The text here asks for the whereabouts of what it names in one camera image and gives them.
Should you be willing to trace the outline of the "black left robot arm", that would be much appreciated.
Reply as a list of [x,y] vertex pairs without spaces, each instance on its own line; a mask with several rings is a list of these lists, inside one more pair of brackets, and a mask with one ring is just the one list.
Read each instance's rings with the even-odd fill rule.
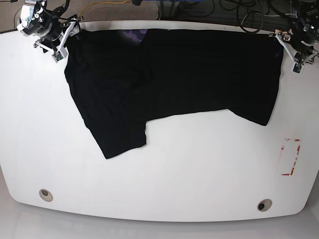
[[291,20],[291,46],[299,53],[298,58],[304,61],[314,53],[314,45],[319,42],[319,1],[291,0],[296,10],[296,20]]

